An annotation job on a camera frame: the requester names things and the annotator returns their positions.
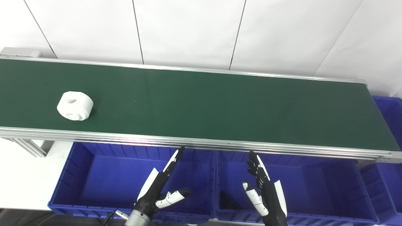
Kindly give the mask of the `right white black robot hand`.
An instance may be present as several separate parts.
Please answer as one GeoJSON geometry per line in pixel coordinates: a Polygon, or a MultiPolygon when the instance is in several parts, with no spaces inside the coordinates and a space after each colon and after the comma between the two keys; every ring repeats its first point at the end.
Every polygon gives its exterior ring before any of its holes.
{"type": "Polygon", "coordinates": [[[247,171],[255,177],[257,188],[250,182],[242,183],[247,197],[262,217],[266,226],[287,226],[287,204],[280,180],[273,182],[264,166],[260,156],[250,151],[246,161],[247,171]]]}

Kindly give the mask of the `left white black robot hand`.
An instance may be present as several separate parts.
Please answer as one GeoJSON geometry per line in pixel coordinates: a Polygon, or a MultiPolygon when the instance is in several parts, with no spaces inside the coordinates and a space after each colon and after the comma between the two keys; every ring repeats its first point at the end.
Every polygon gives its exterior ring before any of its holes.
{"type": "Polygon", "coordinates": [[[155,168],[152,169],[134,205],[134,210],[140,212],[141,216],[152,218],[159,209],[171,206],[191,194],[191,189],[188,187],[173,192],[162,193],[162,189],[184,152],[184,146],[177,149],[161,172],[155,168]]]}

